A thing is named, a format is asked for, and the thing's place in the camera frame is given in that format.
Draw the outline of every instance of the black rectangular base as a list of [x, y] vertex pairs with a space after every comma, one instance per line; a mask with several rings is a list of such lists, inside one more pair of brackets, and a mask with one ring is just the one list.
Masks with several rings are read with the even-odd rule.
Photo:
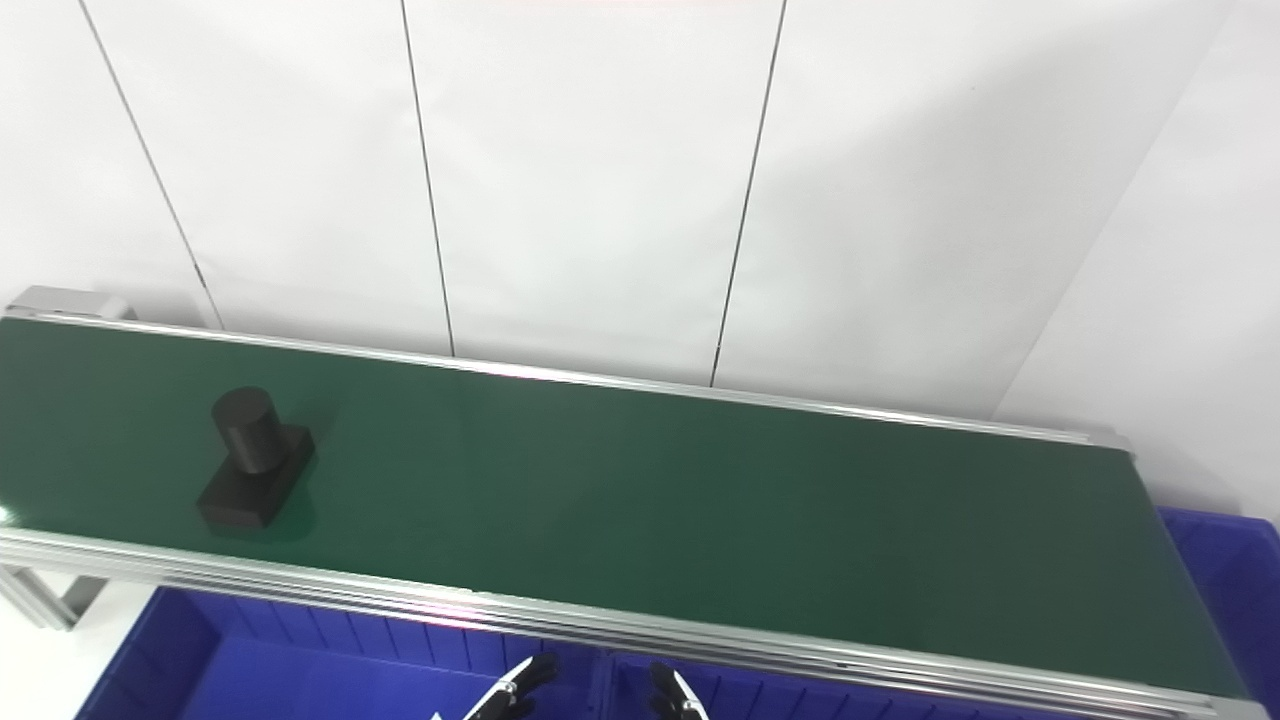
[[200, 493], [196, 506], [206, 523], [239, 528], [265, 528], [284, 506], [289, 491], [315, 452], [311, 432], [301, 425], [283, 425], [289, 456], [269, 473], [247, 475], [228, 457]]

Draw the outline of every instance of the floor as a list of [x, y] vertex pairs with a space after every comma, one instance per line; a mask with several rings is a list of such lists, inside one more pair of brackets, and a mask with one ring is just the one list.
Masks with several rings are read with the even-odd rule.
[[[72, 580], [52, 573], [41, 577], [59, 592]], [[0, 714], [23, 720], [76, 717], [152, 589], [108, 583], [70, 633], [36, 628], [0, 602]]]

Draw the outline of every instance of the blue crate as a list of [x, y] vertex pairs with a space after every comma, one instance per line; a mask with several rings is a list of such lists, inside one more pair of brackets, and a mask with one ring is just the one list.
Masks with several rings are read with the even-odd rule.
[[[1280, 719], [1280, 538], [1260, 520], [1161, 511], [1254, 696]], [[161, 588], [81, 720], [460, 720], [554, 651], [532, 720], [652, 720], [654, 659], [319, 607]], [[1069, 720], [901, 691], [672, 661], [713, 720]]]
[[1253, 518], [1160, 515], [1249, 693], [1280, 719], [1280, 534]]

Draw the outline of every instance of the white backdrop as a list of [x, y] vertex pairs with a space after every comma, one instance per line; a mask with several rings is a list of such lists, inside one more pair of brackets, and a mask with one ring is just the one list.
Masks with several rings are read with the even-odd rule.
[[5, 296], [1110, 425], [1280, 514], [1280, 0], [84, 8], [0, 5]]

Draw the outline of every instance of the conveyor leg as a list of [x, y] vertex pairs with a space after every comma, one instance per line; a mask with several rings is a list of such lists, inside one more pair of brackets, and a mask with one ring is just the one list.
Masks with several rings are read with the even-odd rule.
[[105, 584], [102, 578], [82, 575], [58, 597], [31, 568], [0, 565], [0, 596], [40, 628], [70, 630]]

